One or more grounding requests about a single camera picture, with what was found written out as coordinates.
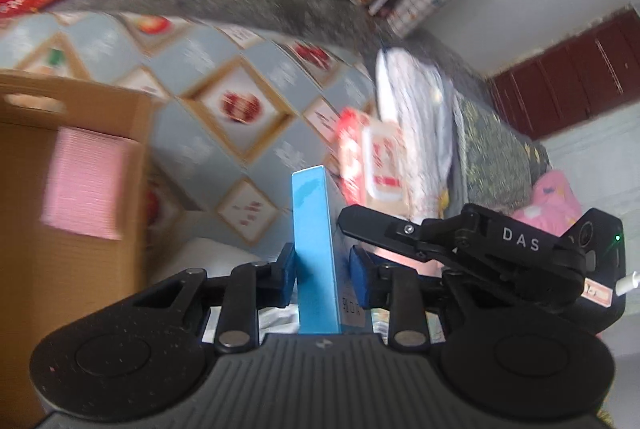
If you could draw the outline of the white striped blanket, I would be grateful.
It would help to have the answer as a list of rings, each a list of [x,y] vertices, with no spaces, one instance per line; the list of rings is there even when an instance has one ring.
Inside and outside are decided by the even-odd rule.
[[[409,218],[416,223],[439,218],[454,157],[454,86],[436,66],[402,48],[378,52],[375,81],[380,118],[397,124],[404,141]]]

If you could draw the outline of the pink soft toy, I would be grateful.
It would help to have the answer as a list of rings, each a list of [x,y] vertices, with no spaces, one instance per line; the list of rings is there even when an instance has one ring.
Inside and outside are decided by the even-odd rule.
[[[550,170],[536,181],[529,203],[512,218],[546,233],[561,236],[582,217],[582,206],[560,170]]]

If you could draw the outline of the green gold patterned cushion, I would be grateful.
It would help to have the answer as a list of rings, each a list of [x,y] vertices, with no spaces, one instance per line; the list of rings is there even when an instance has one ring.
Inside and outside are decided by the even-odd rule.
[[[550,169],[544,146],[460,93],[454,98],[454,124],[462,201],[506,215],[528,204],[534,184]]]

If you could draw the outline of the brown cardboard box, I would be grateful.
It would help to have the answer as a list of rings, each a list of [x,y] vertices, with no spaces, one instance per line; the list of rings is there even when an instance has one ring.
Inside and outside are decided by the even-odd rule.
[[[29,378],[48,334],[143,279],[148,94],[84,80],[1,76],[1,423],[42,408]]]

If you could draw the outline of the patterned fruit floor mat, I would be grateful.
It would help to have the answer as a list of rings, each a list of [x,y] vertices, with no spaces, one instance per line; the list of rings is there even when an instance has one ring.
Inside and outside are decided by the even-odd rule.
[[[162,256],[207,237],[273,257],[292,237],[292,174],[336,171],[341,112],[376,111],[349,50],[178,16],[7,18],[1,65],[152,97],[150,249]]]

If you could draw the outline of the pink cloth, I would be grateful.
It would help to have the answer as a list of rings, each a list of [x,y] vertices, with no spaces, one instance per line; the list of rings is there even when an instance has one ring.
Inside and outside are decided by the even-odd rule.
[[[58,130],[44,186],[43,224],[54,229],[118,241],[119,198],[136,143],[129,138],[77,128]]]

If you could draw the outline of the blue tissue box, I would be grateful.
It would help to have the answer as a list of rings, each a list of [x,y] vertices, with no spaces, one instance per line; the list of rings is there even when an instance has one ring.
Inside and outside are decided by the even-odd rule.
[[[349,250],[337,218],[345,199],[326,167],[292,174],[299,331],[370,333],[371,313],[360,307],[349,273]]]

